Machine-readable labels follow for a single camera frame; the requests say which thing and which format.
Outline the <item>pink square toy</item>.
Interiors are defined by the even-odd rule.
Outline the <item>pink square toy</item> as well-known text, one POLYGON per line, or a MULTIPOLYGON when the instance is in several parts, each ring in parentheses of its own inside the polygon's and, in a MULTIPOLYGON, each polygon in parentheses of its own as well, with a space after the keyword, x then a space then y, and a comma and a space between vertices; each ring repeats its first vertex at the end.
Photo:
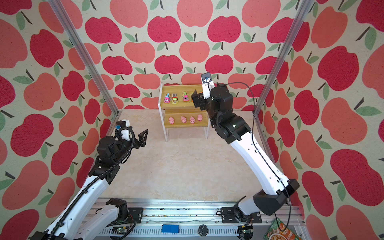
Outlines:
POLYGON ((181 121, 182 121, 183 124, 185 124, 187 122, 187 118, 184 117, 184 116, 181 116, 181 121))

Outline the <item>pink teal toy car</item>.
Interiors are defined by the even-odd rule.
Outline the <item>pink teal toy car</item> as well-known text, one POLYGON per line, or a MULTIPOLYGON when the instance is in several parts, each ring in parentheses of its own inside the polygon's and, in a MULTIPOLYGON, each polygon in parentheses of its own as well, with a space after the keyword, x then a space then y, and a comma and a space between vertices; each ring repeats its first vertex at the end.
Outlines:
POLYGON ((166 93, 165 97, 164 97, 164 103, 165 104, 169 104, 171 102, 171 94, 170 93, 166 93))

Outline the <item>wooden two-tier shelf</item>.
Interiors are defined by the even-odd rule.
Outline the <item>wooden two-tier shelf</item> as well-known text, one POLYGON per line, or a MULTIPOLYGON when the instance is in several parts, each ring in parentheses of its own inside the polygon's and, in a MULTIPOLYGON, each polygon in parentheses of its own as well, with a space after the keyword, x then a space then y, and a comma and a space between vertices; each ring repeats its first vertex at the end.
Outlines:
POLYGON ((158 101, 158 109, 161 117, 163 132, 165 141, 169 140, 169 130, 172 128, 203 128, 205 138, 207 139, 209 136, 210 129, 210 121, 208 118, 208 114, 206 112, 201 111, 199 108, 195 108, 194 103, 192 101, 192 93, 197 91, 198 93, 203 91, 201 85, 167 85, 161 84, 160 86, 160 94, 158 101), (186 91, 189 96, 189 101, 183 101, 183 92, 186 91), (166 93, 171 94, 171 102, 169 104, 164 103, 164 97, 166 93), (179 99, 178 104, 172 104, 172 93, 176 93, 179 99), (201 122, 198 121, 198 115, 202 114, 203 120, 201 122), (187 118, 187 122, 185 124, 181 121, 181 116, 187 118), (169 117, 173 117, 175 119, 175 123, 171 125, 169 123, 169 117), (190 117, 194 117, 196 122, 195 124, 190 123, 190 117))

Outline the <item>green pink toy bus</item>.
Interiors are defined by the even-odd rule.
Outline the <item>green pink toy bus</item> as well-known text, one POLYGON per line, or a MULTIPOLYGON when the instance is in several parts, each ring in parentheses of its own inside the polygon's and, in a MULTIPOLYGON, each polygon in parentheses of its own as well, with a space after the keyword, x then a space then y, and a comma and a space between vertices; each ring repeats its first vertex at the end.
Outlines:
POLYGON ((172 104, 178 104, 179 99, 176 93, 172 93, 172 104))

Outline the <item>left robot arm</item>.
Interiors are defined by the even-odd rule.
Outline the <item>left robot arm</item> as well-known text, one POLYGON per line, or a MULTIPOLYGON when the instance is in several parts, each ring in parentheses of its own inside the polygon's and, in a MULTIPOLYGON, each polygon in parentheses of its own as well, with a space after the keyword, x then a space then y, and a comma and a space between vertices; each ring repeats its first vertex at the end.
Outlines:
POLYGON ((147 144, 148 130, 135 135, 132 127, 119 127, 113 136, 99 141, 97 158, 80 192, 62 214, 44 232, 35 232, 33 240, 93 240, 106 227, 118 228, 120 240, 127 237, 141 221, 140 212, 131 213, 125 200, 112 198, 86 223, 85 217, 99 196, 111 185, 120 165, 133 149, 147 144))

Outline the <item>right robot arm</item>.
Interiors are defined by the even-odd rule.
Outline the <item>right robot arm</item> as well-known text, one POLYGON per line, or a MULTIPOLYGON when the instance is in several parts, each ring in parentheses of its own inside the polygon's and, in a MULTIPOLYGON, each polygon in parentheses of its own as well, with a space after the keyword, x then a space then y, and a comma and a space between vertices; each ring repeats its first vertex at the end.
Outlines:
POLYGON ((234 148, 256 175, 262 190, 243 197, 234 205, 234 216, 240 223, 248 223, 257 212, 274 215, 299 188, 295 179, 285 176, 262 150, 245 120, 233 112, 233 96, 225 84, 204 83, 202 93, 194 92, 196 108, 208 113, 217 134, 234 148))

